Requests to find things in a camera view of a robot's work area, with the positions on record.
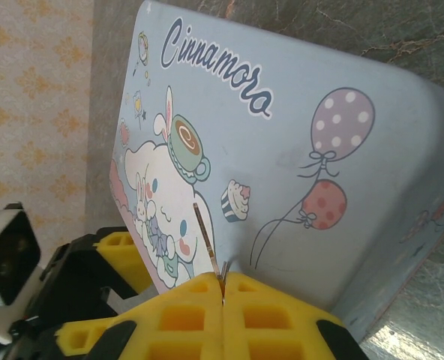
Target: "balloon string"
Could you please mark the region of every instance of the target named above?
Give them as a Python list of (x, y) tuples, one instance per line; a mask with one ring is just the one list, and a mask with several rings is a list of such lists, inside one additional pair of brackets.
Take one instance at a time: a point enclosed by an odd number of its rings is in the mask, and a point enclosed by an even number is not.
[(297, 208), (297, 206), (301, 205), (304, 203), (305, 199), (307, 199), (307, 197), (309, 196), (309, 194), (312, 192), (312, 190), (315, 188), (315, 185), (317, 184), (317, 182), (319, 181), (319, 177), (320, 177), (320, 173), (322, 172), (322, 168), (319, 168), (314, 174), (313, 176), (315, 176), (315, 180), (313, 181), (312, 186), (310, 187), (309, 191), (305, 194), (304, 197), (302, 197), (302, 199), (300, 201), (298, 201), (292, 208), (290, 208), (290, 210), (280, 219), (275, 219), (275, 220), (271, 220), (268, 223), (264, 224), (264, 226), (262, 226), (259, 230), (259, 232), (257, 233), (257, 235), (255, 236), (255, 239), (253, 240), (253, 244), (252, 244), (252, 251), (250, 252), (250, 261), (249, 264), (252, 265), (252, 257), (254, 255), (254, 248), (255, 248), (255, 244), (257, 242), (257, 239), (259, 238), (260, 233), (269, 225), (272, 224), (274, 222), (277, 222), (277, 224), (275, 225), (274, 229), (272, 229), (272, 231), (268, 234), (267, 238), (265, 239), (259, 255), (257, 256), (256, 262), (255, 262), (255, 269), (257, 269), (257, 266), (259, 265), (259, 260), (260, 257), (262, 256), (262, 252), (264, 251), (264, 248), (266, 247), (267, 243), (269, 242), (270, 238), (272, 237), (272, 234), (274, 234), (275, 230), (279, 227), (279, 225), (281, 225), (284, 221), (285, 222), (289, 222), (289, 223), (295, 223), (292, 220), (287, 220), (287, 216), (289, 216), (289, 214)]

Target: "small bunny illustration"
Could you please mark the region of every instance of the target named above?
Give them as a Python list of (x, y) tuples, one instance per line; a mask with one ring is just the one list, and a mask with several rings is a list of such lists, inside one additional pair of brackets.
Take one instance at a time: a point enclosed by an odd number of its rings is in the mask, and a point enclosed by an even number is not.
[(197, 203), (213, 245), (209, 208), (194, 183), (209, 176), (197, 132), (181, 115), (173, 116), (172, 90), (167, 89), (166, 114), (154, 119), (154, 132), (164, 142), (147, 141), (125, 153), (125, 173), (137, 192), (133, 224), (157, 276), (166, 288), (212, 270), (193, 204)]

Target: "purple polka dot balloon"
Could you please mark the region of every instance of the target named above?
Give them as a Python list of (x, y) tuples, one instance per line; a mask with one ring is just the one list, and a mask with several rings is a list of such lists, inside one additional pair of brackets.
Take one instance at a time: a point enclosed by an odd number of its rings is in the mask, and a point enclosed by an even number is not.
[(330, 161), (352, 154), (374, 125), (374, 105), (354, 88), (338, 88), (320, 102), (312, 119), (312, 147), (320, 154), (335, 152)]

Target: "cupcake illustration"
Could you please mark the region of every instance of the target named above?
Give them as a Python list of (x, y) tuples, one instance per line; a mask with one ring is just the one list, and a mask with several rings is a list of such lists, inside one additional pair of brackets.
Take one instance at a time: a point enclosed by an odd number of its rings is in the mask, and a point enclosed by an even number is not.
[(250, 197), (250, 187), (239, 184), (235, 180), (230, 180), (221, 198), (222, 212), (226, 220), (234, 223), (247, 219)]

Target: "star illustration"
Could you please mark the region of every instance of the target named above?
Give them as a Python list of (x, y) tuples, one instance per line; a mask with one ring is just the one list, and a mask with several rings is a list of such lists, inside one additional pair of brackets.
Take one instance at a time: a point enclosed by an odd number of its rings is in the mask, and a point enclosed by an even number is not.
[(415, 253), (412, 255), (412, 257), (416, 257), (417, 254), (420, 252), (420, 250), (422, 250), (424, 248), (425, 244), (420, 245), (419, 247), (417, 247), (415, 249)]

